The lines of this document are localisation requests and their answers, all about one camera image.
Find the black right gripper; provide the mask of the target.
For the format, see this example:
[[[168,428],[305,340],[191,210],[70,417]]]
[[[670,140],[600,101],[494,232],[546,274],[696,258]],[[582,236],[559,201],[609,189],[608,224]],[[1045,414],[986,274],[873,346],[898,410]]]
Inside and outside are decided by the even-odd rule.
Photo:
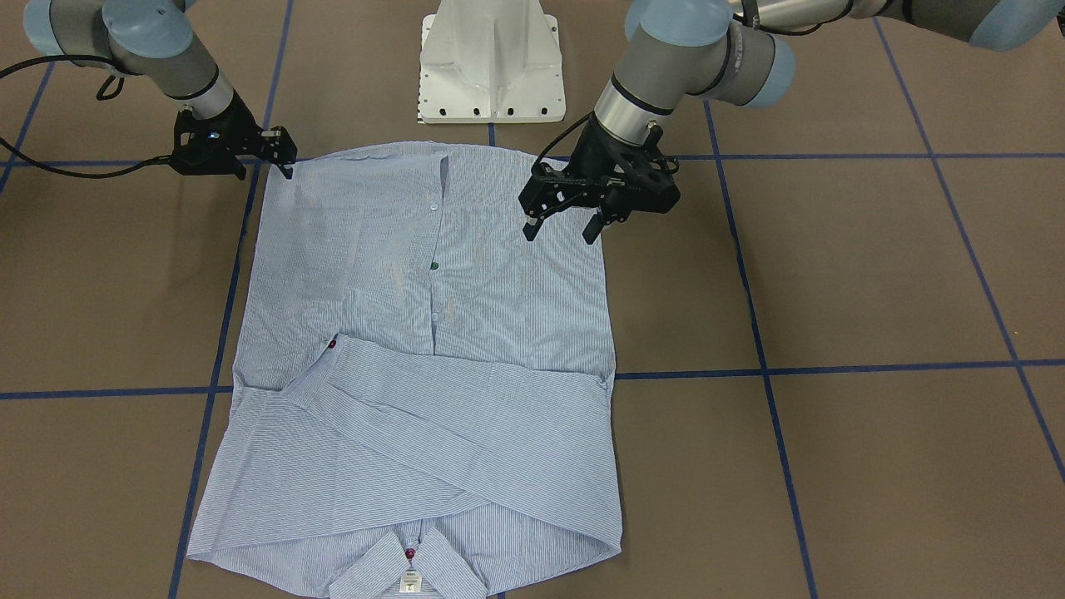
[[[183,176],[233,175],[243,181],[246,168],[240,158],[253,156],[276,166],[290,181],[298,148],[284,126],[262,128],[235,93],[220,114],[198,118],[189,107],[178,112],[174,125],[170,167]]]

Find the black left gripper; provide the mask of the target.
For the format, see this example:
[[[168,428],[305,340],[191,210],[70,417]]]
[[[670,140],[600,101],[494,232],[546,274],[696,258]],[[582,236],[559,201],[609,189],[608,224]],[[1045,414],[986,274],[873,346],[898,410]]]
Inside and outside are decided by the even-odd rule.
[[[575,131],[581,135],[566,166],[548,164],[554,147]],[[588,245],[597,242],[606,218],[627,218],[634,211],[669,212],[679,201],[674,181],[678,160],[659,151],[663,129],[658,122],[651,122],[646,135],[642,143],[632,145],[616,139],[596,115],[585,115],[550,141],[532,162],[528,182],[518,194],[526,216],[525,239],[532,242],[537,238],[543,218],[575,207],[597,210],[581,229]]]

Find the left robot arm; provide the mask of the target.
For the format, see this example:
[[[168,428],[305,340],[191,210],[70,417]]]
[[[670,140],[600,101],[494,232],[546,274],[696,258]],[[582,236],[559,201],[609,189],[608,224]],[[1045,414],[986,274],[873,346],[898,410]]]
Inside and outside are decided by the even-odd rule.
[[[727,106],[779,102],[794,81],[789,37],[841,19],[886,17],[977,48],[1027,44],[1063,11],[1061,1],[635,1],[627,49],[563,168],[532,163],[518,200],[523,234],[545,220],[589,209],[588,244],[632,213],[663,215],[679,201],[677,160],[659,148],[663,126],[685,97]]]

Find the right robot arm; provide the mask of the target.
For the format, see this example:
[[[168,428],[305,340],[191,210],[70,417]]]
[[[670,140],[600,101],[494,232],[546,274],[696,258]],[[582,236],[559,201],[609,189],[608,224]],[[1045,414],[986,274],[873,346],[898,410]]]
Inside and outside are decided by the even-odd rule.
[[[128,78],[145,77],[170,98],[178,113],[170,153],[110,173],[84,173],[105,181],[141,168],[167,166],[183,176],[235,176],[243,158],[276,166],[290,179],[297,146],[282,126],[256,120],[215,56],[198,38],[186,1],[30,1],[23,11],[27,39],[38,56],[4,68],[2,75],[48,63],[69,63],[106,72],[97,92],[111,100]]]

